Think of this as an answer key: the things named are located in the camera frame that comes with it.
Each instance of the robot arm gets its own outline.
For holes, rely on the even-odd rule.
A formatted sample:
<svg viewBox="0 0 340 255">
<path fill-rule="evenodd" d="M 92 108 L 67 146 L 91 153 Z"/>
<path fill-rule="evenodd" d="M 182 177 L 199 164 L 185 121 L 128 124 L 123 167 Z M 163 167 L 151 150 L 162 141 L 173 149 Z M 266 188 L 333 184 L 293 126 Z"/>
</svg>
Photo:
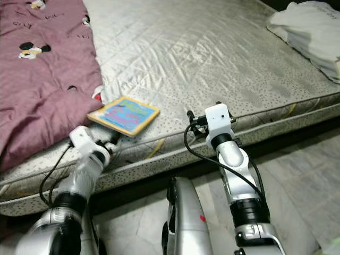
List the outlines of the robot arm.
<svg viewBox="0 0 340 255">
<path fill-rule="evenodd" d="M 251 184 L 258 184 L 248 169 L 247 153 L 234 141 L 231 119 L 225 104 L 205 110 L 205 116 L 193 119 L 196 126 L 207 126 L 208 146 L 214 148 L 218 161 L 229 169 L 242 174 Z M 233 216 L 238 255 L 285 255 L 274 226 L 270 223 L 269 209 L 263 193 L 256 192 L 247 182 L 228 169 L 220 167 L 227 200 Z"/>
<path fill-rule="evenodd" d="M 53 206 L 20 240 L 16 255 L 79 255 L 81 250 L 96 254 L 91 248 L 93 245 L 87 240 L 84 242 L 84 239 L 91 239 L 88 218 L 84 214 L 110 154 L 94 143 L 87 127 L 78 126 L 70 133 L 70 139 L 82 158 L 76 169 L 60 183 Z"/>
</svg>

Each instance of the colorful book cover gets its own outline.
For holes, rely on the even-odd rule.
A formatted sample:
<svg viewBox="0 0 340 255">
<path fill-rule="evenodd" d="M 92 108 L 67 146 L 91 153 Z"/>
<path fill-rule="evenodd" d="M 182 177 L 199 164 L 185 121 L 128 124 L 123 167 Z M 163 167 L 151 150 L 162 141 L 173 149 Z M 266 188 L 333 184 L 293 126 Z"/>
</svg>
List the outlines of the colorful book cover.
<svg viewBox="0 0 340 255">
<path fill-rule="evenodd" d="M 129 97 L 121 97 L 87 116 L 94 122 L 134 137 L 158 114 L 159 109 L 156 107 Z"/>
</svg>

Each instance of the mattress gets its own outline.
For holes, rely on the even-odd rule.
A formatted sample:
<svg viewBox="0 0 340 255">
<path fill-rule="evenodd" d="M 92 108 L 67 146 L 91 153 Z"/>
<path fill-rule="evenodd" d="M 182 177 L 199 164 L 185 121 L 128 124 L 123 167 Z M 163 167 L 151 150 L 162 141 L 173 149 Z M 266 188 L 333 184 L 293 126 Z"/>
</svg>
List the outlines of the mattress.
<svg viewBox="0 0 340 255">
<path fill-rule="evenodd" d="M 198 160 L 183 145 L 186 112 L 203 114 L 216 101 L 236 118 L 244 145 L 340 115 L 340 86 L 270 33 L 273 13 L 256 0 L 85 0 L 104 102 L 130 96 L 160 108 L 134 139 L 123 137 L 96 192 L 134 182 Z M 95 137 L 112 131 L 93 125 Z M 213 156 L 203 140 L 189 137 L 198 152 Z M 19 216 L 46 209 L 37 194 L 67 141 L 34 155 L 0 175 L 0 214 Z M 69 150 L 51 182 L 74 169 Z"/>
</svg>

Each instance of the book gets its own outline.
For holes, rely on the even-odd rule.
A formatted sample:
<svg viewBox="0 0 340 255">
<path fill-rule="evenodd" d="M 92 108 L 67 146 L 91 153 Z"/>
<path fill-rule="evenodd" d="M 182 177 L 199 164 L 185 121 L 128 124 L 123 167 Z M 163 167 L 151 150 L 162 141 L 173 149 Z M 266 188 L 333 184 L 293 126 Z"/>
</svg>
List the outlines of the book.
<svg viewBox="0 0 340 255">
<path fill-rule="evenodd" d="M 121 97 L 87 117 L 129 137 L 136 136 L 158 114 L 159 109 L 130 97 Z"/>
</svg>

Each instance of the red dot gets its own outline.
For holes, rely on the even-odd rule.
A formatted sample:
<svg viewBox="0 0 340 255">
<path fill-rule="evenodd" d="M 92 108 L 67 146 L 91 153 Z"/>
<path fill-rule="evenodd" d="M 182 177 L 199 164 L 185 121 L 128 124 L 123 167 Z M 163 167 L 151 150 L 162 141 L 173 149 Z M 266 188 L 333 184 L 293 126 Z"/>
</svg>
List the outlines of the red dot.
<svg viewBox="0 0 340 255">
<path fill-rule="evenodd" d="M 203 215 L 200 215 L 200 219 L 203 221 L 203 222 L 206 222 L 206 218 L 203 216 Z"/>
</svg>

